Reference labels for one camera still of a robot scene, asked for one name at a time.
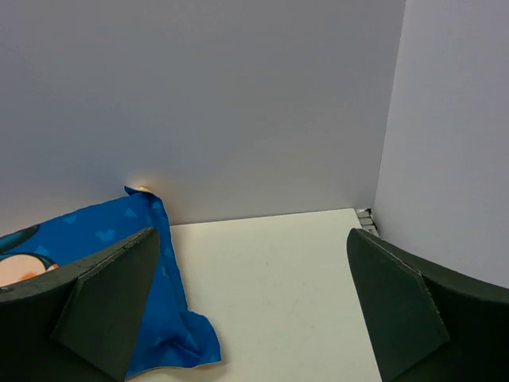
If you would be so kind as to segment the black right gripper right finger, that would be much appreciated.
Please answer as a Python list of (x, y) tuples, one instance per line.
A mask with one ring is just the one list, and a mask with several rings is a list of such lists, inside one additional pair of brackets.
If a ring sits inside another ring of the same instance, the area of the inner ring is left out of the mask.
[(348, 264), (384, 381), (506, 381), (508, 290), (353, 228)]

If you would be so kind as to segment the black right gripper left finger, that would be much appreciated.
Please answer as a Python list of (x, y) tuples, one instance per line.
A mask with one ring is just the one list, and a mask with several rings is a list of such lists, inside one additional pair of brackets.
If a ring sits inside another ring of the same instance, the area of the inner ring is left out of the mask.
[(157, 231), (63, 267), (13, 251), (36, 232), (1, 239), (1, 379), (125, 380), (157, 267)]

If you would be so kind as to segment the yellow and blue Mickey pillowcase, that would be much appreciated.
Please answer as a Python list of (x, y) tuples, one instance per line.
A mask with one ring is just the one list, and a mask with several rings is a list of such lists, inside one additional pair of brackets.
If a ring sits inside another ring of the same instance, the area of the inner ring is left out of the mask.
[(30, 227), (37, 228), (35, 235), (13, 251), (43, 255), (61, 267), (144, 228), (155, 229), (157, 267), (125, 379), (153, 368), (194, 368), (220, 361), (220, 343), (212, 324), (188, 308), (169, 218), (160, 198), (128, 189), (124, 197)]

